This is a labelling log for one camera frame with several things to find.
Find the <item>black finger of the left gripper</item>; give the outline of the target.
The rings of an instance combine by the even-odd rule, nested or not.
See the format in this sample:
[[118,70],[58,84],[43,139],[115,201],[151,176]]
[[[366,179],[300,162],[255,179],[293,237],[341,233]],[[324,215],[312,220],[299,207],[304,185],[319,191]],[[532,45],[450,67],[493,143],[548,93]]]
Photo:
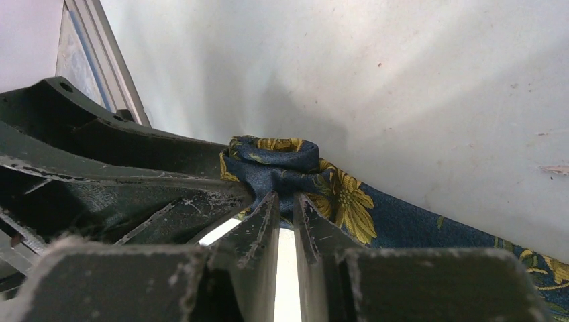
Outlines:
[[221,179],[221,151],[112,113],[60,76],[2,93],[1,292],[15,292],[68,235],[199,241],[253,201]]

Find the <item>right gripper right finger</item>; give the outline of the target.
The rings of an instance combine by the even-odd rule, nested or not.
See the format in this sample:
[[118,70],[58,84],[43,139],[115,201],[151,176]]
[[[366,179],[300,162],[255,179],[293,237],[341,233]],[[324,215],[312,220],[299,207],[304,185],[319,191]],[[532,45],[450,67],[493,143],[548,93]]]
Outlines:
[[295,195],[304,321],[550,321],[523,265],[495,248],[366,248]]

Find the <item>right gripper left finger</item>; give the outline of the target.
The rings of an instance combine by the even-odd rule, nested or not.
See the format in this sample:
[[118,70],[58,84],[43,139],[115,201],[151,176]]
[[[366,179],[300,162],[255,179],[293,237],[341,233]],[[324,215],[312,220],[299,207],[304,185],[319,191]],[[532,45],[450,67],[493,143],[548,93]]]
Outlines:
[[2,321],[271,321],[279,199],[212,243],[65,242],[36,264]]

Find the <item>navy gold floral tie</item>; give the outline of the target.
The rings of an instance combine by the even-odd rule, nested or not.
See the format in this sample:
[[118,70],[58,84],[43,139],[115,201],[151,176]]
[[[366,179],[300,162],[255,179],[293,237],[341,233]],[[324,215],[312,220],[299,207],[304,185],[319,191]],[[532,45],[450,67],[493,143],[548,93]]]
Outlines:
[[568,265],[380,192],[319,155],[299,138],[235,136],[220,154],[221,178],[247,185],[259,203],[280,199],[283,228],[293,226],[293,197],[304,193],[319,213],[370,248],[494,247],[527,268],[555,321],[568,320]]

